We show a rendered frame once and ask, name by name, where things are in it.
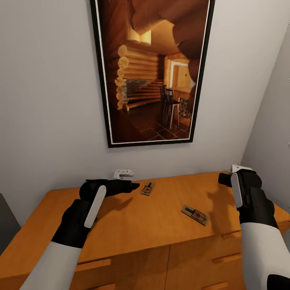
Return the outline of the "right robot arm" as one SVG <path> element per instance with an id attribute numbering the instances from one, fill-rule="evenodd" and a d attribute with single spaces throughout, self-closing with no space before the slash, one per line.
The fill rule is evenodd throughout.
<path id="1" fill-rule="evenodd" d="M 218 183 L 232 188 L 240 212 L 243 277 L 247 290 L 290 290 L 290 253 L 255 171 L 233 165 Z"/>

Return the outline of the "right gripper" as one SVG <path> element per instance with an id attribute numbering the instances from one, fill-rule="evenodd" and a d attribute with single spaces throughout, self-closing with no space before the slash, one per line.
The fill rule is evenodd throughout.
<path id="1" fill-rule="evenodd" d="M 231 181 L 230 181 L 231 176 L 232 176 L 231 174 L 220 173 L 219 174 L 218 183 L 219 184 L 224 184 L 224 185 L 229 186 L 229 187 L 232 188 L 232 184 L 231 184 Z"/>

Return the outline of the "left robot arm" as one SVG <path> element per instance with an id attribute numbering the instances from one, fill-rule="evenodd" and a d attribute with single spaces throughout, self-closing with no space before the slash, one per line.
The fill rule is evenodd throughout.
<path id="1" fill-rule="evenodd" d="M 30 275 L 19 290 L 69 290 L 75 269 L 105 197 L 131 193 L 140 184 L 122 177 L 133 177 L 133 170 L 119 169 L 113 180 L 87 179 L 64 212 L 61 224 Z"/>

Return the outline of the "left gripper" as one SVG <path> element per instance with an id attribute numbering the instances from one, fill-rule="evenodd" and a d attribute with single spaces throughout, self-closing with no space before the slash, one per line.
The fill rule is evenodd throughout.
<path id="1" fill-rule="evenodd" d="M 118 179 L 114 179 L 111 180 L 114 185 L 115 185 L 115 192 L 113 195 L 117 195 L 120 193 L 131 193 L 132 190 L 137 189 L 140 184 L 139 183 L 132 183 L 131 184 L 131 180 L 118 180 Z"/>

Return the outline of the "mousetrap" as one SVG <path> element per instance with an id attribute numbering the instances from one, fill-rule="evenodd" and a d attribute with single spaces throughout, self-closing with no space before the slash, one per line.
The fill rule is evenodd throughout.
<path id="1" fill-rule="evenodd" d="M 181 212 L 186 214 L 187 216 L 191 217 L 195 221 L 199 222 L 202 225 L 206 225 L 206 222 L 208 220 L 208 216 L 201 213 L 200 211 L 197 211 L 196 209 L 193 209 L 192 207 L 185 205 Z"/>
<path id="2" fill-rule="evenodd" d="M 90 233 L 91 233 L 91 231 L 93 230 L 93 228 L 96 226 L 96 224 L 99 222 L 99 219 L 95 219 L 95 221 L 94 221 L 94 223 L 93 223 L 93 226 L 92 226 L 92 228 L 91 228 L 91 230 L 88 232 L 88 235 L 90 235 Z M 88 237 L 88 235 L 87 235 L 87 237 Z"/>
<path id="3" fill-rule="evenodd" d="M 154 186 L 155 186 L 155 183 L 153 183 L 153 182 L 147 182 L 147 184 L 145 185 L 145 187 L 142 190 L 141 194 L 150 196 L 150 194 L 151 194 Z"/>

